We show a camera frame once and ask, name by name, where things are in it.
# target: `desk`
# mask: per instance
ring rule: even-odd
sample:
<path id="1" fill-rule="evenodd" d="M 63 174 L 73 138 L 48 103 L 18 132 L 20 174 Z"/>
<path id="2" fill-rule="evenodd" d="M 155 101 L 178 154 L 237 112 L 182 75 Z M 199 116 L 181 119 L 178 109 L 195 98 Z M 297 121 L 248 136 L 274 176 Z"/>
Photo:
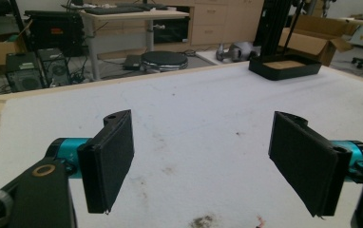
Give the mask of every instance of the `desk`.
<path id="1" fill-rule="evenodd" d="M 98 66 L 98 54 L 108 53 L 110 51 L 144 48 L 148 51 L 154 49 L 153 38 L 153 20 L 178 19 L 188 16 L 186 12 L 172 10 L 152 10 L 144 12 L 131 12 L 110 15 L 94 15 L 81 11 L 86 34 L 86 43 L 89 48 L 89 57 L 92 64 L 93 79 L 99 81 L 100 72 Z M 148 22 L 148 29 L 144 33 L 128 33 L 96 36 L 94 22 L 115 22 L 144 20 Z"/>
<path id="2" fill-rule="evenodd" d="M 363 20 L 357 20 L 357 19 L 352 18 L 352 17 L 343 17 L 343 18 L 338 18 L 337 20 L 345 21 L 345 22 L 347 22 L 349 24 L 363 26 Z"/>
<path id="3" fill-rule="evenodd" d="M 0 187 L 54 139 L 93 137 L 103 116 L 131 109 L 135 157 L 112 213 L 88 214 L 82 182 L 70 181 L 79 227 L 256 227 L 257 216 L 270 228 L 350 227 L 361 185 L 344 183 L 335 217 L 312 218 L 268 146 L 276 110 L 307 119 L 327 139 L 363 141 L 363 79 L 323 66 L 272 82 L 248 66 L 0 96 Z"/>

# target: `stain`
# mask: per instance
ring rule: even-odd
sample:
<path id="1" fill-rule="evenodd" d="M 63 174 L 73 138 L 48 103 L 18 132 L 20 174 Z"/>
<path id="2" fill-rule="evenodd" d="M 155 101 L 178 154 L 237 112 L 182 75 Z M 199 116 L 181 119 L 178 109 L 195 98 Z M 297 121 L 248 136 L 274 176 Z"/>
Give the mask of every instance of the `stain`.
<path id="1" fill-rule="evenodd" d="M 192 222 L 190 222 L 191 228 L 210 228 L 216 225 L 216 220 L 214 216 L 206 215 L 200 218 L 194 218 Z"/>
<path id="2" fill-rule="evenodd" d="M 173 168 L 171 167 L 166 167 L 162 170 L 162 172 L 164 172 L 164 174 L 166 175 L 172 175 L 175 174 L 175 171 L 173 170 Z"/>
<path id="3" fill-rule="evenodd" d="M 242 135 L 244 135 L 244 132 L 236 132 L 236 135 L 237 136 L 242 136 Z"/>
<path id="4" fill-rule="evenodd" d="M 146 180 L 144 177 L 138 177 L 131 179 L 131 182 L 134 184 L 134 190 L 140 199 L 143 200 L 143 204 L 148 204 L 148 193 L 146 191 Z"/>
<path id="5" fill-rule="evenodd" d="M 259 222 L 259 225 L 256 226 L 256 228 L 263 228 L 263 227 L 265 227 L 265 220 L 262 219 L 261 216 L 258 216 L 258 222 Z"/>
<path id="6" fill-rule="evenodd" d="M 7 102 L 7 100 L 0 100 L 0 104 L 4 104 L 6 102 Z"/>
<path id="7" fill-rule="evenodd" d="M 162 138 L 162 136 L 158 133 L 154 133 L 152 136 L 153 136 L 153 138 L 155 138 L 158 141 L 158 144 L 154 150 L 155 151 L 165 150 L 165 148 L 167 147 L 167 144 L 166 144 L 166 141 L 164 140 L 164 138 Z"/>

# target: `table leg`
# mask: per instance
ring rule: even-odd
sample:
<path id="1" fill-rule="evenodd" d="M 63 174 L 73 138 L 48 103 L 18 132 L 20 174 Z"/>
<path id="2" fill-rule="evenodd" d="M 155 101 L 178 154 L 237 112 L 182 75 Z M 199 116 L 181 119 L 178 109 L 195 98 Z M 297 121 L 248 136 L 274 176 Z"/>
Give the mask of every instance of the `table leg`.
<path id="1" fill-rule="evenodd" d="M 148 30 L 146 31 L 146 48 L 147 51 L 154 50 L 154 21 L 148 20 Z"/>
<path id="2" fill-rule="evenodd" d="M 99 72 L 99 62 L 98 62 L 98 53 L 96 51 L 95 42 L 95 32 L 93 30 L 93 20 L 87 17 L 82 17 L 84 22 L 84 31 L 86 36 L 86 44 L 89 50 L 89 60 L 92 67 L 92 80 L 100 81 L 100 72 Z"/>

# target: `black speaker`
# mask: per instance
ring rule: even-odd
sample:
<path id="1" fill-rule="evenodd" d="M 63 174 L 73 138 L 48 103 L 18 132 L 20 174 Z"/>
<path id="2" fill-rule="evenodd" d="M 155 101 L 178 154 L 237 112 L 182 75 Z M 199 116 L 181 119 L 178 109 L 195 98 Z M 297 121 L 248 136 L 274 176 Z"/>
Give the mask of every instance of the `black speaker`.
<path id="1" fill-rule="evenodd" d="M 34 52 L 7 54 L 6 76 L 12 92 L 43 88 L 42 75 Z"/>
<path id="2" fill-rule="evenodd" d="M 59 48 L 37 50 L 47 87 L 68 86 L 71 84 L 67 60 Z"/>

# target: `black tray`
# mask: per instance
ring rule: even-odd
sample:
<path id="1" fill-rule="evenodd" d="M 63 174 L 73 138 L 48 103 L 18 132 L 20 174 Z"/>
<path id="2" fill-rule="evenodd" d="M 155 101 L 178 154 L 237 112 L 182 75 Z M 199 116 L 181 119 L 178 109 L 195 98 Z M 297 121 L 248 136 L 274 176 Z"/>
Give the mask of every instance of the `black tray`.
<path id="1" fill-rule="evenodd" d="M 284 68 L 270 67 L 284 61 L 293 61 L 300 66 L 287 66 Z M 299 55 L 265 56 L 250 59 L 249 70 L 272 81 L 297 78 L 317 74 L 321 63 Z"/>

